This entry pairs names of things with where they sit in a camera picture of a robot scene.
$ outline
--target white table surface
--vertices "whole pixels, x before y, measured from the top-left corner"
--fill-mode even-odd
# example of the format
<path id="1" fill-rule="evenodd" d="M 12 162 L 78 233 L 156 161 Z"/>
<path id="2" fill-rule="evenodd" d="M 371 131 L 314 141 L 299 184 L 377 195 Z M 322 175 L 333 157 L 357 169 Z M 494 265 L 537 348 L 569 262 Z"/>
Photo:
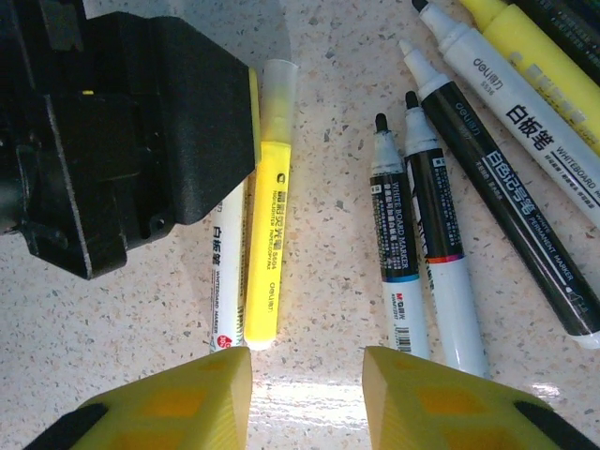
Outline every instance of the white table surface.
<path id="1" fill-rule="evenodd" d="M 458 2 L 439 4 L 470 21 Z M 252 354 L 250 449 L 370 448 L 366 345 L 384 344 L 368 171 L 373 120 L 403 137 L 414 88 L 397 41 L 452 73 L 408 0 L 89 0 L 88 15 L 176 15 L 256 68 L 300 66 L 276 345 Z M 600 232 L 468 92 L 600 293 Z M 448 169 L 494 380 L 533 393 L 600 442 L 600 352 L 568 338 L 455 159 Z M 0 447 L 20 448 L 91 396 L 208 353 L 210 217 L 83 281 L 0 237 Z M 427 299 L 432 358 L 442 361 Z"/>

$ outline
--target yellow marker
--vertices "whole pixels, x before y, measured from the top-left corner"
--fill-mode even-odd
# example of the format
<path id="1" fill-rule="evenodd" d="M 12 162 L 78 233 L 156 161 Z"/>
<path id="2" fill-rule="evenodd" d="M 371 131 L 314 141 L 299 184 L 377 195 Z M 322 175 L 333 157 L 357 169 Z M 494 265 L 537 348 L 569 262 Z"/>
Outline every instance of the yellow marker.
<path id="1" fill-rule="evenodd" d="M 600 87 L 519 7 L 502 0 L 460 3 L 496 50 L 600 155 Z"/>
<path id="2" fill-rule="evenodd" d="M 279 59 L 264 66 L 261 155 L 256 170 L 244 324 L 244 338 L 252 350 L 267 349 L 278 330 L 297 71 L 298 66 Z"/>

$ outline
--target marker cap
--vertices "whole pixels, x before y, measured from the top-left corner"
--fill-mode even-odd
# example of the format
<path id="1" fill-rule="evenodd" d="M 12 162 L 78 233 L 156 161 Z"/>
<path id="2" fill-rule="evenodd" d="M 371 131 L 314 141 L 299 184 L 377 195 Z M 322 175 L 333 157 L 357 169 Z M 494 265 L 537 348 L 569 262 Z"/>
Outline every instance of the marker cap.
<path id="1" fill-rule="evenodd" d="M 283 59 L 264 65 L 261 137 L 264 142 L 292 144 L 293 106 L 298 66 Z"/>
<path id="2" fill-rule="evenodd" d="M 456 22 L 439 7 L 429 3 L 419 13 L 423 23 L 429 28 L 440 44 L 440 52 L 445 53 L 458 38 L 471 30 L 463 22 Z"/>
<path id="3" fill-rule="evenodd" d="M 428 124 L 423 108 L 416 106 L 406 110 L 406 138 L 404 156 L 439 148 L 438 138 Z"/>
<path id="4" fill-rule="evenodd" d="M 590 335 L 583 336 L 569 336 L 573 339 L 579 347 L 587 350 L 597 350 L 600 349 L 600 331 L 596 331 Z"/>
<path id="5" fill-rule="evenodd" d="M 401 39 L 398 46 L 404 53 L 404 63 L 414 76 L 416 85 L 419 86 L 421 99 L 450 83 L 450 79 L 444 73 L 433 68 L 426 57 L 418 49 L 415 49 L 411 42 Z"/>
<path id="6" fill-rule="evenodd" d="M 480 30 L 488 28 L 491 21 L 508 8 L 502 0 L 460 0 L 460 3 L 471 12 Z"/>

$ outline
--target yellow marker cap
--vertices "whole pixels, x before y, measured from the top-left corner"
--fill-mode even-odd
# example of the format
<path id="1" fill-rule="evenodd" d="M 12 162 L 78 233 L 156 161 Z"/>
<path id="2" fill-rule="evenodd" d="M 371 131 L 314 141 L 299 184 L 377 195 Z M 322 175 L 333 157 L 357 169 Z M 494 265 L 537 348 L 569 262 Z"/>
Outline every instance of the yellow marker cap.
<path id="1" fill-rule="evenodd" d="M 502 0 L 460 0 L 460 3 L 471 12 L 482 33 L 491 21 L 508 8 Z"/>
<path id="2" fill-rule="evenodd" d="M 292 145 L 293 105 L 298 66 L 283 59 L 270 59 L 264 65 L 261 104 L 263 142 Z"/>

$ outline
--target colored band on marker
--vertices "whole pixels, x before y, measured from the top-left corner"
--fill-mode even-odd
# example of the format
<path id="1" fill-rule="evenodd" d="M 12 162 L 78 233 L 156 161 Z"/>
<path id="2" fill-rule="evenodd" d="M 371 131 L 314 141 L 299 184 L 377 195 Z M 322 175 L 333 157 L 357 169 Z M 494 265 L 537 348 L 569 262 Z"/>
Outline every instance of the colored band on marker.
<path id="1" fill-rule="evenodd" d="M 458 261 L 464 258 L 465 255 L 450 255 L 450 256 L 441 256 L 440 258 L 425 258 L 429 264 L 440 264 L 440 263 L 451 263 L 452 261 Z"/>
<path id="2" fill-rule="evenodd" d="M 407 275 L 406 277 L 384 277 L 383 281 L 386 283 L 406 283 L 408 281 L 415 281 L 419 279 L 418 275 Z"/>

